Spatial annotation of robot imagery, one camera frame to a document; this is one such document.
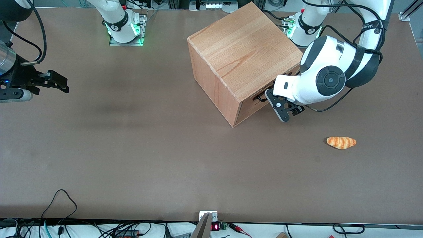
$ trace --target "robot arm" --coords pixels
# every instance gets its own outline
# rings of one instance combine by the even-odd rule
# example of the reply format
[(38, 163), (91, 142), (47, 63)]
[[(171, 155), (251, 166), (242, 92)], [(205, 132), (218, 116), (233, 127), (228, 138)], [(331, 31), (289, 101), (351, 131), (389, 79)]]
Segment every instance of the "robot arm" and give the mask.
[[(287, 114), (286, 110), (280, 110), (281, 101), (275, 99), (278, 96), (285, 99), (288, 108), (291, 108), (289, 111), (296, 115), (304, 110), (303, 105), (330, 99), (345, 86), (355, 88), (368, 83), (375, 76), (379, 65), (379, 55), (375, 52), (383, 45), (388, 24), (386, 18), (390, 15), (393, 0), (354, 0), (354, 3), (372, 9), (380, 18), (379, 20), (368, 10), (360, 10), (365, 24), (358, 45), (339, 41), (330, 36), (315, 39), (327, 13), (325, 9), (319, 11), (318, 8), (327, 7), (307, 5), (302, 15), (296, 14), (298, 24), (293, 27), (288, 37), (300, 45), (307, 44), (307, 40), (315, 40), (308, 45), (301, 59), (301, 75), (278, 75), (274, 88), (266, 92), (266, 97), (281, 121), (287, 121), (285, 119)], [(317, 22), (311, 24), (308, 19), (316, 19)]]
[(127, 43), (141, 34), (140, 14), (124, 10), (118, 0), (88, 0), (102, 15), (109, 34), (119, 43)]
[[(89, 0), (101, 13), (109, 34), (119, 43), (127, 43), (141, 34), (140, 15), (129, 9), (124, 10), (117, 0)], [(36, 11), (30, 0), (1, 0), (0, 21), (21, 22)], [(11, 48), (12, 43), (0, 41), (0, 103), (26, 102), (38, 95), (38, 86), (57, 88), (69, 93), (67, 78), (49, 70), (47, 73), (38, 72), (34, 65), (41, 63), (45, 57), (46, 48), (41, 59), (28, 62), (16, 54)]]

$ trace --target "cable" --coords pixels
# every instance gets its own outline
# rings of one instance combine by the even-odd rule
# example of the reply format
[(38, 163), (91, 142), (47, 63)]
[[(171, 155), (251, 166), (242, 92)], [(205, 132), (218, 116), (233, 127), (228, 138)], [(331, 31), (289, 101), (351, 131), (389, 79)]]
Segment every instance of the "cable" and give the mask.
[(315, 111), (315, 112), (324, 112), (324, 111), (327, 111), (327, 110), (333, 108), (336, 104), (338, 104), (338, 102), (340, 102), (353, 89), (354, 88), (350, 88), (340, 99), (338, 99), (334, 104), (332, 104), (331, 106), (329, 106), (329, 107), (327, 107), (325, 109), (318, 110), (318, 109), (314, 109), (314, 108), (310, 107), (309, 105), (304, 105), (304, 106), (307, 107), (308, 109), (311, 109), (311, 110)]
[(69, 7), (68, 5), (66, 5), (65, 1), (62, 0), (63, 5), (65, 5), (67, 8)]
[(140, 234), (140, 236), (146, 235), (151, 230), (151, 223), (149, 224), (150, 224), (150, 228), (144, 234)]
[(350, 44), (350, 45), (352, 45), (352, 46), (354, 46), (354, 44), (350, 41), (350, 40), (348, 40), (343, 34), (341, 34), (338, 30), (336, 30), (335, 29), (335, 27), (333, 27), (333, 26), (331, 26), (331, 25), (326, 25), (326, 26), (324, 26), (324, 27), (322, 27), (322, 29), (321, 29), (321, 31), (320, 31), (320, 35), (323, 33), (323, 31), (326, 29), (326, 28), (329, 28), (329, 29), (331, 29), (333, 32), (335, 32), (338, 36), (340, 36), (345, 42), (347, 42), (348, 44)]
[(47, 234), (47, 236), (48, 236), (49, 238), (52, 238), (52, 236), (50, 235), (49, 230), (47, 229), (47, 222), (46, 222), (46, 221), (44, 221), (44, 230), (46, 230), (46, 234)]
[(365, 24), (365, 21), (364, 21), (364, 18), (363, 18), (363, 16), (360, 14), (360, 13), (358, 13), (358, 11), (356, 11), (354, 8), (352, 8), (351, 6), (347, 6), (352, 12), (354, 12), (359, 18), (360, 18), (360, 20), (361, 20), (361, 23), (362, 23), (362, 25), (364, 25)]
[[(322, 30), (320, 31), (320, 35), (319, 35), (319, 37), (321, 36), (321, 34), (323, 33), (323, 31), (326, 29), (326, 28), (329, 28), (329, 29), (331, 29), (332, 31), (334, 31), (337, 35), (339, 35), (345, 42), (347, 42), (348, 44), (350, 44), (350, 45), (352, 45), (353, 47), (355, 47), (355, 48), (357, 48), (357, 44), (355, 43), (355, 42), (351, 42), (350, 40), (348, 40), (344, 35), (342, 35), (339, 31), (337, 31), (333, 26), (331, 26), (331, 25), (326, 25), (326, 26), (323, 26), (322, 27)], [(382, 60), (383, 60), (383, 55), (382, 55), (382, 53), (379, 51), (379, 50), (372, 50), (372, 49), (366, 49), (365, 50), (365, 52), (366, 53), (374, 53), (374, 54), (377, 54), (377, 55), (379, 55), (379, 64), (381, 64), (382, 63)]]
[(275, 24), (277, 27), (282, 27), (282, 28), (285, 28), (285, 29), (289, 29), (289, 26), (287, 26), (287, 25), (278, 25), (278, 24)]
[(144, 5), (139, 5), (139, 4), (136, 4), (134, 1), (132, 1), (132, 0), (126, 0), (127, 2), (130, 2), (130, 3), (132, 3), (132, 4), (134, 4), (134, 5), (137, 5), (137, 6), (139, 6), (141, 9), (143, 9), (143, 7), (147, 7), (147, 8), (152, 8), (152, 9), (154, 9), (154, 7), (152, 7), (152, 6), (144, 6)]
[(281, 20), (281, 21), (283, 21), (283, 19), (284, 19), (284, 18), (289, 17), (289, 16), (287, 16), (287, 17), (277, 17), (277, 16), (276, 16), (275, 14), (273, 14), (271, 11), (266, 10), (266, 9), (263, 9), (262, 11), (263, 11), (263, 12), (267, 12), (267, 13), (269, 13), (272, 17), (274, 17), (274, 18), (276, 18), (276, 19), (278, 19), (278, 20)]
[(19, 238), (21, 237), (21, 227), (19, 226), (19, 223), (18, 223), (18, 221), (17, 220), (15, 220), (15, 219), (12, 219), (15, 223), (16, 223), (16, 225), (15, 225), (15, 234), (16, 234), (16, 236), (18, 236)]
[(357, 4), (314, 4), (314, 3), (309, 3), (306, 0), (302, 0), (303, 3), (310, 5), (310, 6), (314, 6), (314, 7), (355, 7), (355, 8), (363, 8), (369, 12), (371, 12), (373, 15), (375, 15), (375, 17), (378, 20), (381, 20), (380, 16), (371, 8), (363, 6), (363, 5), (357, 5)]
[(147, 21), (145, 22), (145, 24), (147, 24), (147, 22), (151, 19), (151, 18), (153, 18), (153, 16), (157, 13), (157, 11), (159, 10), (159, 8), (161, 8), (162, 6), (163, 6), (164, 4), (162, 4), (162, 5), (159, 5), (159, 7), (153, 12), (153, 14), (150, 16), (150, 18), (148, 18), (147, 19)]
[(34, 46), (35, 48), (37, 48), (37, 50), (38, 50), (38, 56), (37, 56), (37, 58), (36, 58), (34, 61), (37, 61), (37, 60), (39, 60), (39, 59), (41, 58), (41, 54), (42, 54), (42, 52), (41, 52), (41, 48), (40, 48), (38, 45), (36, 45), (36, 44), (34, 44), (34, 43), (32, 43), (32, 42), (28, 41), (27, 39), (25, 39), (25, 38), (23, 38), (22, 36), (20, 36), (20, 35), (18, 35), (17, 33), (15, 33), (13, 30), (11, 30), (11, 29), (7, 26), (7, 24), (6, 24), (6, 22), (5, 22), (5, 21), (2, 21), (2, 22), (3, 22), (3, 25), (4, 25), (4, 27), (6, 28), (6, 30), (7, 30), (8, 32), (10, 32), (12, 35), (16, 36), (17, 38), (19, 38), (19, 39), (21, 39), (21, 40), (25, 41), (26, 43), (28, 43), (28, 44), (30, 44), (30, 45), (32, 45), (32, 46)]
[(252, 236), (250, 236), (248, 233), (246, 233), (245, 231), (241, 231), (241, 234), (247, 235), (249, 238), (253, 238)]
[(72, 238), (72, 237), (71, 237), (71, 234), (69, 234), (68, 227), (66, 226), (66, 224), (65, 224), (65, 231), (66, 231), (66, 233), (68, 234), (69, 238)]
[(69, 215), (67, 215), (65, 218), (63, 218), (63, 220), (64, 220), (64, 219), (66, 219), (66, 218), (68, 218), (68, 217), (70, 217), (72, 214), (74, 214), (74, 213), (77, 211), (78, 206), (77, 206), (77, 204), (75, 203), (75, 201), (71, 198), (71, 196), (69, 196), (68, 192), (66, 192), (66, 190), (64, 190), (64, 189), (59, 189), (59, 190), (57, 190), (57, 191), (56, 191), (56, 193), (54, 194), (53, 199), (51, 200), (50, 204), (47, 206), (47, 208), (46, 208), (46, 209), (43, 211), (43, 213), (41, 214), (41, 218), (42, 218), (42, 219), (44, 219), (44, 213), (45, 213), (45, 212), (46, 212), (46, 211), (50, 208), (51, 204), (52, 204), (52, 203), (53, 203), (53, 201), (54, 201), (54, 198), (56, 197), (57, 193), (58, 193), (58, 192), (60, 192), (60, 191), (63, 191), (64, 193), (66, 193), (66, 196), (68, 196), (69, 200), (71, 200), (71, 202), (75, 205), (75, 209), (74, 209), (74, 211), (73, 211), (73, 212), (71, 212)]
[(32, 3), (32, 1), (31, 0), (27, 0), (27, 2), (31, 6), (31, 8), (34, 10), (34, 13), (37, 16), (38, 22), (40, 23), (41, 33), (43, 35), (43, 54), (42, 54), (42, 56), (41, 56), (41, 58), (39, 60), (36, 60), (36, 61), (33, 61), (33, 62), (22, 63), (21, 64), (22, 66), (34, 65), (34, 64), (41, 63), (44, 60), (44, 58), (46, 57), (46, 53), (47, 53), (47, 39), (46, 39), (46, 31), (44, 29), (43, 21), (41, 20), (40, 14), (38, 13), (38, 11), (35, 8), (35, 6)]
[[(342, 232), (339, 232), (339, 231), (337, 231), (336, 229), (335, 229), (335, 227), (339, 227), (339, 228), (341, 228), (341, 230), (342, 230)], [(332, 226), (332, 229), (333, 229), (333, 231), (335, 231), (336, 233), (338, 233), (338, 234), (341, 234), (341, 235), (344, 235), (344, 237), (345, 238), (347, 238), (347, 234), (350, 234), (350, 235), (358, 235), (358, 234), (361, 234), (361, 233), (363, 233), (364, 232), (364, 226), (363, 225), (360, 225), (360, 227), (362, 228), (362, 230), (361, 231), (359, 231), (359, 232), (346, 232), (345, 231), (345, 229), (340, 225), (340, 224), (334, 224), (333, 226)]]
[[(322, 5), (322, 4), (309, 3), (306, 0), (302, 0), (302, 1), (303, 1), (303, 3), (305, 3), (307, 5), (315, 6), (315, 7), (328, 7), (328, 6), (329, 7), (331, 7), (331, 6), (340, 6), (340, 7), (342, 7), (342, 6), (346, 6), (346, 7), (351, 7), (350, 9), (352, 9), (352, 7), (363, 8), (363, 9), (371, 12), (377, 18), (378, 21), (382, 20), (380, 18), (380, 16), (373, 9), (371, 9), (369, 7), (366, 7), (366, 6), (363, 6), (363, 5), (357, 5), (357, 4), (324, 4), (324, 5)], [(355, 14), (357, 14), (360, 18), (362, 18), (362, 16), (357, 11), (353, 11), (353, 12)], [(380, 50), (380, 48), (382, 48), (384, 42), (385, 42), (385, 29), (382, 29), (382, 34), (381, 34), (381, 37), (379, 38), (379, 42), (378, 42), (378, 45), (376, 46), (376, 50)]]

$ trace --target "croissant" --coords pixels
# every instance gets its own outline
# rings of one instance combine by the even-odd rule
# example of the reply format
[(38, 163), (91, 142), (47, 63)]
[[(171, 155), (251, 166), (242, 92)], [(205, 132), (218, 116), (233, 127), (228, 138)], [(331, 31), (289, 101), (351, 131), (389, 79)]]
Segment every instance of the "croissant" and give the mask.
[(336, 149), (348, 149), (353, 147), (357, 141), (351, 137), (346, 136), (331, 136), (326, 139), (326, 143)]

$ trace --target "wooden box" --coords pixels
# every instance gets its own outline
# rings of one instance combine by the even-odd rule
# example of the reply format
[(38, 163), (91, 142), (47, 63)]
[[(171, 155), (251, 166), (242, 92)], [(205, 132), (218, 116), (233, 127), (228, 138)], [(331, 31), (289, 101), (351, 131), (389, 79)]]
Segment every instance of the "wooden box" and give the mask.
[(254, 3), (188, 37), (194, 78), (232, 127), (268, 102), (256, 96), (299, 71), (302, 52)]

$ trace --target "table surface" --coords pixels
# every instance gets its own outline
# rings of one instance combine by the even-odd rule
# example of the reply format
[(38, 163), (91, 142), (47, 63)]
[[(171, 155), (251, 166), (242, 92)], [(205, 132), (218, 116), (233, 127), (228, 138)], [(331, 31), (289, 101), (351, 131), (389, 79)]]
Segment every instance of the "table surface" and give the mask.
[[(231, 128), (187, 46), (226, 13), (158, 11), (144, 46), (110, 47), (95, 9), (39, 12), (37, 69), (66, 76), (70, 93), (1, 105), (0, 217), (39, 217), (63, 188), (73, 218), (194, 221), (211, 209), (238, 222), (423, 224), (423, 65), (407, 22), (392, 17), (376, 77), (330, 111), (281, 123), (266, 106)], [(352, 14), (326, 23), (350, 39), (360, 29)], [(34, 15), (17, 32), (42, 43)], [(328, 136), (357, 145), (336, 150)], [(72, 209), (60, 194), (46, 217)]]

